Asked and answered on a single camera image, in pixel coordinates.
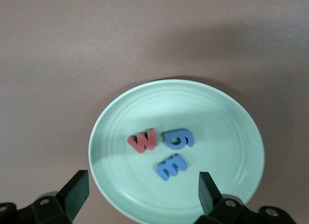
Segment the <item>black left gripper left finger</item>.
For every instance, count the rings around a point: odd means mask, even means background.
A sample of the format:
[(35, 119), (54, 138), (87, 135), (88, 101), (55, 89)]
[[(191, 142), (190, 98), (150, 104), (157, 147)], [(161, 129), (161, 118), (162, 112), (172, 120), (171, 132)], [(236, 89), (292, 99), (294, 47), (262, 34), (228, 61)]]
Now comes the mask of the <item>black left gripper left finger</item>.
[(2, 224), (71, 224), (89, 196), (89, 172), (79, 170), (55, 195), (45, 195), (25, 208), (0, 204)]

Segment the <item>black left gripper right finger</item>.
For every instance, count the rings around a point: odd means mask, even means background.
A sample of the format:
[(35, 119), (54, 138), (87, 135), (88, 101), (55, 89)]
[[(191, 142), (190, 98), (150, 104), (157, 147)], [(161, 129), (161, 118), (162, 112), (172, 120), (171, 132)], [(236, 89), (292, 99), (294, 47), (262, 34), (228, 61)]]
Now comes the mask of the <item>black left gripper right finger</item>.
[(198, 198), (204, 214), (196, 224), (294, 224), (294, 219), (278, 207), (263, 206), (253, 212), (238, 197), (223, 197), (208, 172), (199, 173)]

